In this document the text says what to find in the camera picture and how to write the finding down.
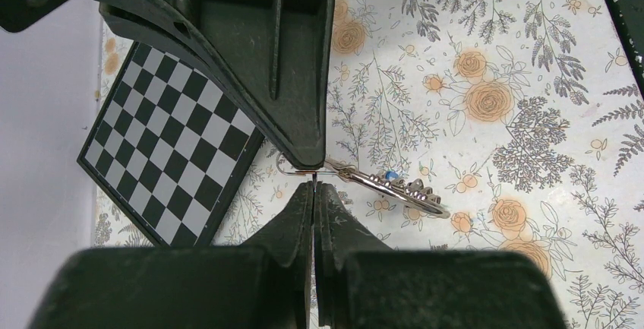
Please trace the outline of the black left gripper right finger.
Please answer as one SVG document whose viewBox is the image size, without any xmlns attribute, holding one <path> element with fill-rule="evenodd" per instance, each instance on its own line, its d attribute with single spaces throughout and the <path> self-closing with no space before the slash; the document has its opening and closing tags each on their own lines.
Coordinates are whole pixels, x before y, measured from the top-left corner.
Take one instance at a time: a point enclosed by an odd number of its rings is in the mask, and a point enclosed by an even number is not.
<svg viewBox="0 0 644 329">
<path fill-rule="evenodd" d="M 318 319 L 331 328 L 562 328 L 536 264 L 513 252 L 396 250 L 318 183 Z"/>
</svg>

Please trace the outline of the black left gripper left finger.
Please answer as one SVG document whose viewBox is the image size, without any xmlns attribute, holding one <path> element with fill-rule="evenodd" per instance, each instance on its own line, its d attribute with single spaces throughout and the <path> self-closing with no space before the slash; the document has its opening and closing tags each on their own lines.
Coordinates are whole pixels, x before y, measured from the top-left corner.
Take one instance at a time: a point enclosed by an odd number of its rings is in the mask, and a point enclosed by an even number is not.
<svg viewBox="0 0 644 329">
<path fill-rule="evenodd" d="M 240 245 L 72 255 L 31 328 L 307 328 L 314 185 Z"/>
</svg>

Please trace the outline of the blue key tag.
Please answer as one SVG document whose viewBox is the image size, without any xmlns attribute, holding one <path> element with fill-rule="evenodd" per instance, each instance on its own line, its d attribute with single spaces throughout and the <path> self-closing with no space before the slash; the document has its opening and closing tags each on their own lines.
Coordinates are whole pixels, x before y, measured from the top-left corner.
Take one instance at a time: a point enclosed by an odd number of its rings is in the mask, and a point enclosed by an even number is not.
<svg viewBox="0 0 644 329">
<path fill-rule="evenodd" d="M 398 178 L 399 178 L 399 175 L 398 175 L 398 173 L 397 173 L 397 172 L 395 172 L 395 171 L 393 171 L 393 170 L 388 170 L 388 171 L 386 171 L 386 172 L 383 174 L 383 178 L 384 178 L 386 181 L 393 181 L 393 180 L 395 180 L 395 179 L 398 179 Z"/>
</svg>

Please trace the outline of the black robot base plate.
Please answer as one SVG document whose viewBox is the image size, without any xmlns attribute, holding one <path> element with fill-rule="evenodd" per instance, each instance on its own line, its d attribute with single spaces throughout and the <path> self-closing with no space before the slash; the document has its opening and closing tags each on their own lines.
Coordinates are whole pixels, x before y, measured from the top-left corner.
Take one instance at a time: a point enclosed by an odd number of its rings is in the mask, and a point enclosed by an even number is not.
<svg viewBox="0 0 644 329">
<path fill-rule="evenodd" d="M 605 0 L 633 76 L 643 85 L 643 0 Z"/>
</svg>

